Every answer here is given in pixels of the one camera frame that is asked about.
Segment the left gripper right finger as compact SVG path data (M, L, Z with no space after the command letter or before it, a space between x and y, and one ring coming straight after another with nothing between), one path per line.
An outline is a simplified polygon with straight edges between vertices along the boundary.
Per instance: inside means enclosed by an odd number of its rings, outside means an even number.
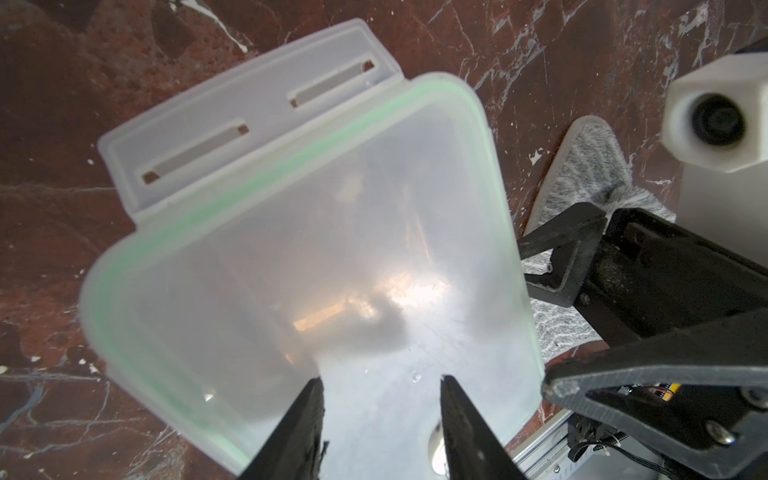
M526 479L454 376L441 379L440 406L450 479Z

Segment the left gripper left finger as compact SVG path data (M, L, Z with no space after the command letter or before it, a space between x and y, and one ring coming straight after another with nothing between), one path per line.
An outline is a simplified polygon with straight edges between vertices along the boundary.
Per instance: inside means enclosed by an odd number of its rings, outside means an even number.
M238 478L318 479L326 451L324 413L323 382L320 377L312 378Z

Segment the lunch box lid green seal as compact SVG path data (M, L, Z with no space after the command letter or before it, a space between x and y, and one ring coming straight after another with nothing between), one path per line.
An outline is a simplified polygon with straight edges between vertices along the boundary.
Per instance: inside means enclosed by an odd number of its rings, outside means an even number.
M452 375L510 441L544 373L475 91L365 22L284 45L98 142L136 229L80 294L108 376L232 473L324 384L324 479L435 479Z

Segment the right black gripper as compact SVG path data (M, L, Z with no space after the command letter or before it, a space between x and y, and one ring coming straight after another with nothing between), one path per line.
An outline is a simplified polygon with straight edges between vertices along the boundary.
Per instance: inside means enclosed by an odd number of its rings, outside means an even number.
M765 478L767 403L752 394L767 389L766 270L640 211L621 213L598 250L606 223L576 203L517 241L523 260L551 253L551 271L525 275L529 296L576 300L609 345L549 368L543 397L686 477Z

